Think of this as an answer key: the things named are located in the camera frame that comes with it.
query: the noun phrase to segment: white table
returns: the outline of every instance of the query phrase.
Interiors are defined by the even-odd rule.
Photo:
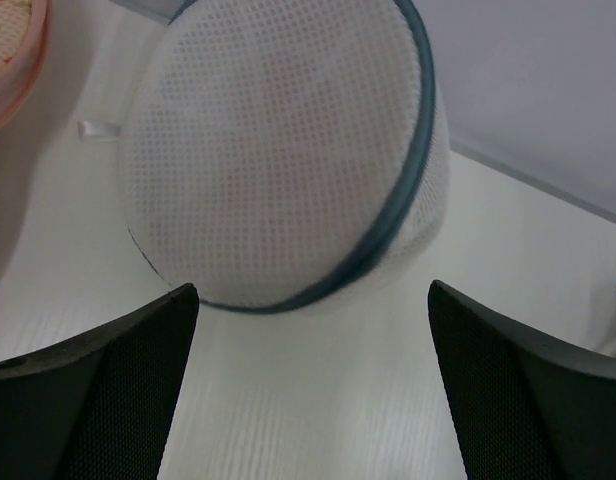
[[[56,14],[38,89],[0,134],[0,360],[168,290],[127,232],[115,146],[75,126],[123,119],[163,27],[102,0]],[[615,225],[459,155],[451,169],[445,227],[401,281],[329,314],[202,309],[160,478],[465,478],[427,323],[434,278],[576,344],[615,328]]]

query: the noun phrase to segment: dark teal trim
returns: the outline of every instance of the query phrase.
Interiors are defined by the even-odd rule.
[[[177,18],[196,0],[188,0],[174,18]],[[421,66],[421,98],[417,126],[404,166],[393,190],[386,199],[377,219],[335,269],[318,283],[294,297],[269,307],[248,308],[219,305],[202,300],[211,307],[238,313],[269,315],[289,312],[322,300],[370,272],[384,257],[399,233],[410,211],[421,183],[426,165],[435,122],[436,84],[430,42],[423,20],[411,0],[394,0],[412,31],[419,52]]]

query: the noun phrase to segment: white mesh basket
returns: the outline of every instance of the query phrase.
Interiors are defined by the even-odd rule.
[[[189,3],[120,138],[122,199],[148,261],[205,303],[251,313],[394,278],[433,238],[448,184],[410,0]]]

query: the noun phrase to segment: black object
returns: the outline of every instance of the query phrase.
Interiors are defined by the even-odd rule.
[[[199,299],[181,287],[0,363],[0,480],[155,479]]]
[[[470,480],[616,480],[616,359],[440,282],[428,307]]]

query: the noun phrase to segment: gray wall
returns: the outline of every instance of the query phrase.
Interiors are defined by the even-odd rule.
[[[453,143],[616,221],[616,0],[415,0]]]

